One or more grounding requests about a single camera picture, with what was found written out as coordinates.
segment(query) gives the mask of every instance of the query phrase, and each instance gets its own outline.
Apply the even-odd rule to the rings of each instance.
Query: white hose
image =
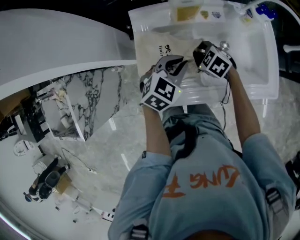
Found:
[[[291,10],[291,8],[289,6],[287,6],[286,4],[284,4],[282,1],[280,0],[257,0],[257,1],[254,1],[254,2],[251,2],[249,3],[248,5],[246,5],[243,9],[242,9],[242,12],[245,13],[248,9],[252,8],[252,7],[256,7],[256,5],[258,4],[261,4],[263,2],[274,2],[274,3],[277,3],[278,5],[284,7],[287,11],[289,11],[290,14],[292,14],[292,16],[296,19],[297,23],[299,24],[300,26],[300,19],[299,17],[297,16],[297,14],[295,14],[295,12],[293,10]],[[289,50],[288,52],[290,51],[297,51],[297,49],[299,48],[300,46],[295,46],[295,48],[290,48],[290,46],[288,45],[285,45],[284,46],[284,50],[285,52],[287,53],[286,50]]]

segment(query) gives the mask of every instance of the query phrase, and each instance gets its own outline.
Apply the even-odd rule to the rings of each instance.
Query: light blue t-shirt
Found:
[[[118,240],[141,218],[148,220],[153,240],[183,240],[201,230],[237,240],[275,239],[265,192],[277,188],[290,216],[296,188],[268,138],[249,137],[241,159],[213,118],[183,119],[197,126],[194,151],[173,161],[183,133],[171,142],[173,157],[147,152],[139,158],[126,178],[109,239]]]

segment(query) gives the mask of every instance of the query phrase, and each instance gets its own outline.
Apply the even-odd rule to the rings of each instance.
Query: white box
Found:
[[[141,103],[161,113],[181,95],[181,88],[169,81],[163,71],[153,73],[144,85]]]
[[[217,48],[211,46],[199,69],[213,77],[224,78],[231,66],[230,60]]]

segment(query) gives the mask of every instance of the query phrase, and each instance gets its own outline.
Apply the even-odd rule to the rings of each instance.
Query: marble table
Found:
[[[86,141],[127,103],[113,67],[66,75],[37,93],[54,139]]]

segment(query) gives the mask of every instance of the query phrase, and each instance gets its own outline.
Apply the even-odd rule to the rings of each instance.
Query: white sink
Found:
[[[171,24],[168,3],[139,8],[129,12],[134,31],[151,30],[168,32],[181,39],[204,39],[219,46],[220,41],[230,44],[228,51],[237,64],[244,87],[251,99],[278,97],[278,54],[273,28],[270,22],[245,26],[227,1],[224,4],[224,22],[195,22]],[[220,102],[225,94],[226,81],[204,73],[199,79],[184,79],[183,93],[175,105]]]

